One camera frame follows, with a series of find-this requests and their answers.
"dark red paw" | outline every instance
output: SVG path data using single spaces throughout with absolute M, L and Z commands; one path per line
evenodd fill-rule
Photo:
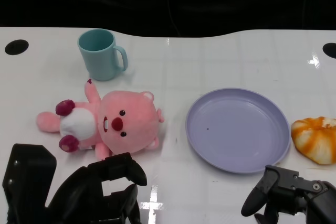
M 66 116 L 72 112 L 75 103 L 72 100 L 65 100 L 56 105 L 56 114 Z
M 78 145 L 78 139 L 71 135 L 62 137 L 58 144 L 58 146 L 65 152 L 75 152 L 78 150 Z

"black hole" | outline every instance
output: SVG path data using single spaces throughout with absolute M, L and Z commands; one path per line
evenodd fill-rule
M 23 39 L 14 40 L 5 47 L 8 55 L 19 55 L 27 50 L 29 43 Z
M 328 43 L 323 46 L 323 52 L 331 58 L 336 59 L 336 43 Z

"robotic arm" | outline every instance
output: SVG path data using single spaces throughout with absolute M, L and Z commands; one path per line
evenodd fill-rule
M 265 204 L 264 214 L 255 214 Z M 268 165 L 241 214 L 254 214 L 259 224 L 277 224 L 279 212 L 303 212 L 307 224 L 336 224 L 336 188 L 329 182 L 305 180 L 298 172 Z
M 46 207 L 55 169 L 55 157 L 43 146 L 13 146 L 3 180 L 8 224 L 125 224 L 127 217 L 141 224 L 137 185 L 147 185 L 147 178 L 129 153 L 79 168 Z M 135 184 L 104 196 L 101 183 L 122 177 Z

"mug handle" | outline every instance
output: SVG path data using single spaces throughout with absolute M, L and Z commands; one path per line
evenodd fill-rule
M 124 64 L 124 68 L 121 69 L 121 71 L 126 71 L 127 67 L 128 67 L 128 60 L 127 60 L 127 54 L 125 49 L 123 49 L 122 47 L 119 46 L 114 46 L 114 49 L 118 50 L 121 53 L 121 57 L 122 57 L 122 62 Z

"stuffed animal ear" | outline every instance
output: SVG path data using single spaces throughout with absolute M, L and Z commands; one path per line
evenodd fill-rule
M 149 91 L 144 91 L 144 92 L 141 92 L 141 94 L 142 94 L 144 97 L 146 97 L 146 98 L 148 98 L 149 100 L 151 100 L 152 102 L 154 101 L 154 95 L 153 95 L 151 92 L 149 92 Z

